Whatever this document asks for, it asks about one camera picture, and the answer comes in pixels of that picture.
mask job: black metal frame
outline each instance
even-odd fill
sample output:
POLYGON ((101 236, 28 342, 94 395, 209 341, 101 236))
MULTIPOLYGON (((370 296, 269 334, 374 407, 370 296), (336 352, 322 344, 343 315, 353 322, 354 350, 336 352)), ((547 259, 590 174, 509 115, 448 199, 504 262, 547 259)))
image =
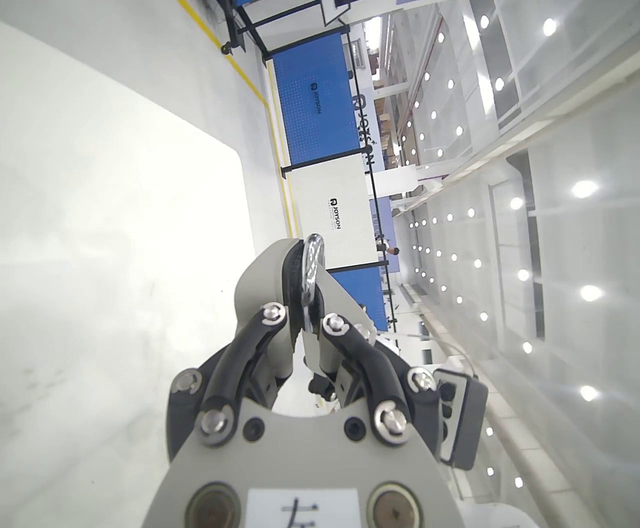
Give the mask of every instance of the black metal frame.
POLYGON ((324 163, 325 161, 331 161, 332 159, 340 159, 342 157, 353 156, 353 154, 370 154, 372 151, 371 145, 365 145, 364 147, 354 148, 353 150, 345 150, 344 152, 338 152, 338 154, 332 154, 330 156, 317 157, 308 161, 302 161, 300 163, 294 163, 280 169, 280 174, 286 180, 287 172, 291 172, 296 169, 302 169, 303 167, 309 167, 317 163, 324 163))
MULTIPOLYGON (((295 13, 299 13, 300 11, 304 11, 306 9, 309 9, 311 7, 315 7, 315 6, 320 6, 320 8, 322 9, 322 3, 321 0, 310 0, 309 2, 299 5, 297 7, 293 7, 291 9, 287 9, 285 11, 282 11, 280 13, 276 13, 275 15, 272 15, 270 17, 266 17, 265 19, 262 20, 258 20, 257 22, 252 22, 251 18, 249 17, 249 15, 247 14, 246 10, 244 9, 244 7, 242 6, 236 6, 235 5, 235 0, 216 0, 216 2, 218 3, 218 5, 222 8, 224 14, 225 14, 225 20, 227 22, 227 29, 229 32, 229 40, 228 42, 224 43, 222 48, 220 49, 220 51, 224 54, 224 55, 228 55, 230 53, 233 52, 233 50, 237 47, 242 47, 243 50, 246 50, 244 47, 244 34, 245 33, 249 33, 249 35, 251 35, 251 38, 253 39, 253 41, 255 42, 255 45, 258 47, 258 49, 260 50, 260 53, 262 54, 262 62, 267 62, 267 60, 271 59, 276 53, 280 53, 282 51, 286 51, 292 47, 296 47, 299 46, 301 44, 305 44, 307 42, 311 42, 313 40, 316 40, 318 38, 322 38, 326 35, 330 35, 332 33, 348 33, 349 31, 349 26, 345 26, 342 25, 338 28, 334 28, 334 29, 330 29, 328 31, 323 31, 322 33, 318 33, 316 35, 312 35, 306 38, 303 38, 301 40, 297 40, 295 42, 291 42, 289 44, 286 44, 284 46, 281 46, 277 49, 274 50, 268 50, 267 47, 265 46, 264 42, 262 41, 262 38, 260 37, 260 35, 258 34, 257 28, 259 28, 260 26, 263 26, 265 24, 268 24, 269 22, 274 22, 276 20, 280 20, 283 19, 284 17, 288 17, 289 15, 293 15, 295 13), (242 23, 244 24, 244 26, 239 26, 236 18, 234 16, 234 12, 238 14, 238 16, 240 17, 240 20, 242 21, 242 23)), ((324 10, 323 10, 323 20, 326 20, 326 17, 324 16, 324 10)))
MULTIPOLYGON (((353 80, 356 84, 356 96, 358 97, 358 100, 360 100, 360 85, 358 84, 358 76, 356 75, 356 59, 353 56, 353 46, 351 45, 351 37, 349 35, 349 32, 347 32, 347 43, 349 44, 349 57, 351 58, 351 69, 353 71, 353 80)), ((362 105, 358 105, 358 113, 360 114, 360 122, 364 123, 364 112, 362 111, 362 105)), ((369 144, 369 140, 367 138, 366 134, 362 134, 362 138, 364 139, 364 148, 367 147, 371 147, 373 148, 370 144, 369 144)), ((367 165, 369 166, 369 178, 371 179, 371 189, 373 190, 373 203, 376 206, 376 217, 378 220, 378 232, 380 233, 380 239, 382 241, 384 241, 385 239, 385 235, 382 232, 382 224, 380 223, 380 208, 378 207, 378 194, 376 192, 376 182, 374 180, 373 177, 373 164, 371 163, 371 158, 369 156, 367 156, 367 165)), ((391 281, 389 280, 389 266, 388 264, 388 260, 387 260, 387 251, 385 249, 382 250, 382 261, 384 264, 384 268, 385 268, 385 276, 387 277, 387 285, 389 288, 389 305, 391 306, 391 324, 394 327, 394 332, 396 332, 396 313, 394 310, 394 300, 393 297, 391 295, 391 281)))
POLYGON ((354 266, 342 266, 341 268, 327 269, 329 273, 339 273, 341 271, 353 271, 355 269, 380 268, 389 264, 388 260, 376 260, 376 262, 368 262, 367 264, 355 264, 354 266))

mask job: metal screw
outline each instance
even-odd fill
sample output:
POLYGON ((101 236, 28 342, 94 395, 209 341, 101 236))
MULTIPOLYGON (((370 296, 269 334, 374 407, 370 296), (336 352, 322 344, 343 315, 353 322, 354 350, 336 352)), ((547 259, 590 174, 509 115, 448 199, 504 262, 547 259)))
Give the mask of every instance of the metal screw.
POLYGON ((206 435, 221 432, 227 425, 227 417, 221 411, 211 410, 204 413, 200 427, 206 435))
POLYGON ((420 390, 429 390, 433 387, 431 378, 425 372, 416 372, 413 375, 413 380, 420 390))
POLYGON ((198 381, 195 374, 192 372, 185 372, 182 376, 180 376, 175 382, 175 388, 180 392, 186 392, 193 388, 193 385, 198 381))
POLYGON ((392 435, 401 435, 406 429, 406 417, 398 409, 385 412, 382 415, 382 423, 392 435))
POLYGON ((329 328, 331 328, 334 332, 339 332, 342 330, 342 327, 344 326, 344 319, 338 316, 337 314, 334 314, 331 317, 329 317, 327 324, 329 325, 329 328))
POLYGON ((262 315, 268 321, 275 321, 280 317, 280 309, 276 305, 270 305, 262 311, 262 315))
POLYGON ((353 328, 358 330, 358 332, 360 332, 360 335, 362 337, 364 337, 365 340, 367 340, 367 341, 369 340, 369 337, 371 336, 371 332, 369 330, 367 330, 364 326, 362 326, 362 323, 354 324, 353 328))

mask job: black finger link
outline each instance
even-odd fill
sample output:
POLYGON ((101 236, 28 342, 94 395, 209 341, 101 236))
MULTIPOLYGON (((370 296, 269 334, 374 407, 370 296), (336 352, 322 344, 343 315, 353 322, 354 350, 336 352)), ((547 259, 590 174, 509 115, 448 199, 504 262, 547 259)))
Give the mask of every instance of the black finger link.
POLYGON ((388 444, 378 433, 373 416, 380 403, 391 400, 395 402, 396 408, 404 414, 407 422, 411 422, 402 386, 387 356, 371 346, 345 317, 340 317, 345 324, 349 325, 349 330, 345 335, 338 337, 331 335, 325 331, 324 326, 322 331, 344 360, 361 374, 369 407, 371 429, 380 442, 388 444))
POLYGON ((205 391, 201 411, 222 410, 225 405, 233 409, 233 430, 225 439, 228 442, 237 429, 240 405, 248 380, 256 363, 265 352, 273 337, 286 325, 286 316, 274 326, 262 324, 264 316, 260 309, 229 343, 222 354, 205 391))

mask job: black pole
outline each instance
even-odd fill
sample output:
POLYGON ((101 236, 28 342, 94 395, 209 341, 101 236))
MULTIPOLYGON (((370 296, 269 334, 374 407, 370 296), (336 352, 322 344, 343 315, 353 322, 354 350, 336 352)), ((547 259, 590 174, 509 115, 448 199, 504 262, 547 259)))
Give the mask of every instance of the black pole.
MULTIPOLYGON (((351 36, 347 32, 347 43, 349 44, 349 56, 351 57, 351 70, 353 71, 353 80, 356 83, 356 94, 358 95, 358 100, 360 99, 360 86, 358 85, 358 76, 356 74, 356 61, 353 57, 353 47, 351 46, 351 36)), ((369 143, 367 142, 367 135, 364 133, 364 114, 362 112, 362 105, 358 105, 358 111, 360 112, 360 123, 363 126, 363 134, 364 137, 364 146, 367 148, 369 143)), ((367 165, 369 166, 369 178, 371 178, 371 188, 373 189, 373 203, 376 206, 376 215, 378 217, 378 231, 380 232, 380 239, 384 241, 384 235, 382 232, 382 224, 380 223, 380 208, 378 207, 378 194, 376 193, 376 182, 373 178, 373 165, 371 164, 371 157, 367 156, 367 165)), ((382 259, 384 261, 387 260, 387 251, 382 249, 382 259)), ((389 288, 389 304, 391 305, 391 324, 394 327, 394 332, 396 332, 396 314, 394 313, 394 300, 391 297, 391 281, 389 280, 389 267, 385 264, 385 275, 387 277, 387 285, 389 288)))

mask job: circular sensor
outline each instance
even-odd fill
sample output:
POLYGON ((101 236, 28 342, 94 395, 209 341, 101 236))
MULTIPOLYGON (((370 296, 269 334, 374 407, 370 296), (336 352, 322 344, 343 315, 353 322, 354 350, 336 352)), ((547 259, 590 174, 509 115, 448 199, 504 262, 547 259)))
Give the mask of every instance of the circular sensor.
POLYGON ((418 528, 420 510, 409 490, 400 484, 387 483, 369 497, 367 521, 371 528, 418 528))
POLYGON ((187 528, 237 528, 240 499, 226 484, 216 482, 199 489, 186 512, 187 528))

